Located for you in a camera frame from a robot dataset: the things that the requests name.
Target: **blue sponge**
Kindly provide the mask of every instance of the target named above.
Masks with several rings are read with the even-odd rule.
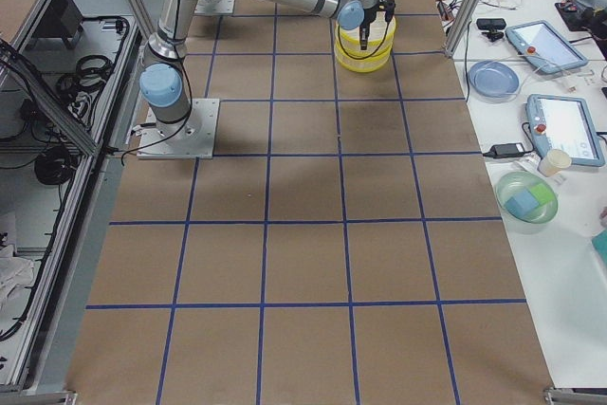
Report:
[[[592,245],[595,246],[595,250],[607,264],[607,230],[603,230],[601,234],[595,236],[592,240]]]
[[[504,206],[516,218],[524,218],[531,211],[539,208],[540,202],[528,189],[522,189],[513,194]]]

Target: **cup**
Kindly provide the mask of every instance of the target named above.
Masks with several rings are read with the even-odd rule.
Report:
[[[546,156],[540,161],[538,171],[550,177],[559,171],[566,170],[571,166],[571,157],[561,149],[550,149]]]

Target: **touchscreen tablet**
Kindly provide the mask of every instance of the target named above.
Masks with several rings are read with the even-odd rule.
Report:
[[[574,164],[605,164],[584,99],[531,95],[527,100],[526,111],[531,137],[540,156],[545,156],[550,149],[561,149],[571,157]],[[546,127],[541,134],[536,131],[540,124]]]
[[[543,73],[557,73],[588,64],[588,60],[545,21],[506,28],[509,42]]]

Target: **blue plate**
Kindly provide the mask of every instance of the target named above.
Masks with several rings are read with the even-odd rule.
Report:
[[[482,61],[468,72],[472,87],[486,97],[502,98],[516,93],[519,77],[509,66],[499,62]]]

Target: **yellow container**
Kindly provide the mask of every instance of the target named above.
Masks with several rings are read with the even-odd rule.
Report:
[[[381,45],[379,46],[379,50],[374,54],[374,56],[377,56],[378,54],[383,53],[386,49],[392,49],[392,43],[394,41],[396,31],[396,18],[393,18],[392,21],[390,21],[390,24],[387,26],[388,30],[386,31],[384,13],[379,12],[377,14],[377,19],[371,24],[369,30],[367,49],[363,51],[360,49],[359,29],[355,28],[354,30],[344,30],[336,23],[336,42],[340,42],[341,47],[346,51],[347,54],[356,57],[367,56],[373,53],[377,47]]]
[[[343,48],[340,46],[340,43],[337,41],[335,42],[335,57],[337,57],[338,62],[344,68],[347,68],[350,71],[356,71],[358,73],[369,73],[382,68],[386,64],[386,62],[388,62],[388,59],[390,59],[390,51],[391,49],[387,48],[384,49],[383,52],[375,54],[369,58],[357,60],[348,56],[343,51]]]

